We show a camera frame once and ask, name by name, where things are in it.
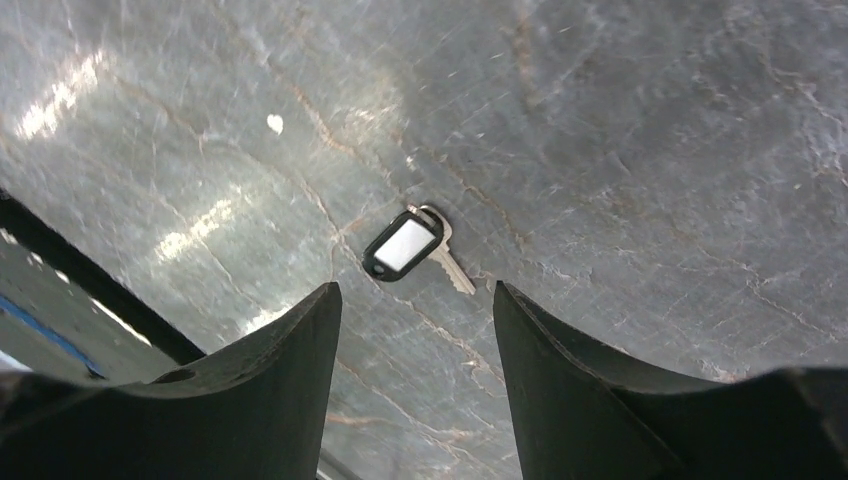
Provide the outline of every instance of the white label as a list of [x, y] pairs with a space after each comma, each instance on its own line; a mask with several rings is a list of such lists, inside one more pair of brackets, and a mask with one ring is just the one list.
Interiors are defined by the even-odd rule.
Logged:
[[386, 243], [377, 249], [374, 258], [399, 272], [424, 250], [436, 236], [413, 220], [407, 220]]

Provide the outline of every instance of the key fob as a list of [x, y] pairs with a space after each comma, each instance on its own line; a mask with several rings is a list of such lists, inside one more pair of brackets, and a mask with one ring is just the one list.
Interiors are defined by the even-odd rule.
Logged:
[[427, 258], [443, 235], [437, 219], [409, 207], [368, 245], [362, 255], [362, 267], [376, 280], [396, 282]]

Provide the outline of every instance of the floor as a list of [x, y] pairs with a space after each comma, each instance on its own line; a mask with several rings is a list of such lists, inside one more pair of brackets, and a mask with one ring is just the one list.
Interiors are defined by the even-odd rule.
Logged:
[[[835, 0], [2, 0], [0, 181], [207, 351], [345, 297], [324, 447], [517, 478], [506, 279], [658, 365], [848, 363]], [[431, 202], [478, 287], [363, 248]]]

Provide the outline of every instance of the white speckle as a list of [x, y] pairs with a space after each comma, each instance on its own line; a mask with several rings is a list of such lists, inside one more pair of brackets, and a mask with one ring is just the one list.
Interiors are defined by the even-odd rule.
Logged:
[[106, 308], [106, 307], [105, 307], [102, 303], [98, 302], [97, 300], [95, 300], [95, 299], [93, 299], [93, 298], [91, 299], [91, 303], [93, 303], [95, 307], [99, 308], [99, 309], [100, 309], [100, 311], [102, 311], [103, 313], [105, 313], [106, 315], [108, 315], [108, 316], [109, 316], [109, 318], [111, 318], [112, 320], [114, 320], [114, 321], [115, 321], [115, 323], [117, 323], [118, 325], [120, 325], [120, 326], [121, 326], [121, 328], [123, 328], [124, 330], [126, 330], [127, 332], [129, 332], [129, 333], [130, 333], [133, 337], [135, 337], [136, 339], [138, 339], [138, 341], [140, 341], [140, 342], [142, 342], [142, 343], [146, 344], [148, 347], [152, 347], [152, 346], [153, 346], [153, 345], [151, 345], [151, 344], [150, 344], [150, 340], [148, 340], [148, 339], [147, 339], [147, 337], [145, 337], [144, 335], [142, 335], [142, 334], [140, 334], [140, 333], [136, 332], [134, 328], [132, 328], [131, 326], [127, 325], [127, 323], [126, 323], [126, 322], [124, 322], [123, 320], [121, 320], [121, 317], [119, 317], [119, 316], [115, 315], [115, 312], [113, 312], [112, 310], [109, 310], [109, 309], [108, 309], [108, 308]]
[[2, 237], [3, 240], [6, 240], [6, 243], [8, 243], [9, 245], [18, 244], [18, 239], [15, 238], [15, 236], [11, 233], [7, 232], [5, 228], [0, 228], [0, 237]]
[[268, 128], [273, 130], [274, 133], [277, 135], [283, 133], [283, 117], [271, 114], [265, 121], [268, 122]]

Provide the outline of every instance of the key head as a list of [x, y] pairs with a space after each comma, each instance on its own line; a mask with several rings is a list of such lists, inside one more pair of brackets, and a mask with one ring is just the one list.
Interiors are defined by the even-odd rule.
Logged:
[[398, 281], [442, 244], [443, 234], [440, 222], [403, 212], [365, 249], [362, 267], [375, 280]]
[[451, 228], [450, 223], [448, 223], [448, 219], [430, 205], [421, 205], [420, 210], [422, 210], [425, 214], [430, 215], [441, 224], [442, 231], [444, 232], [442, 234], [442, 244], [447, 244], [451, 235], [453, 235], [453, 228]]

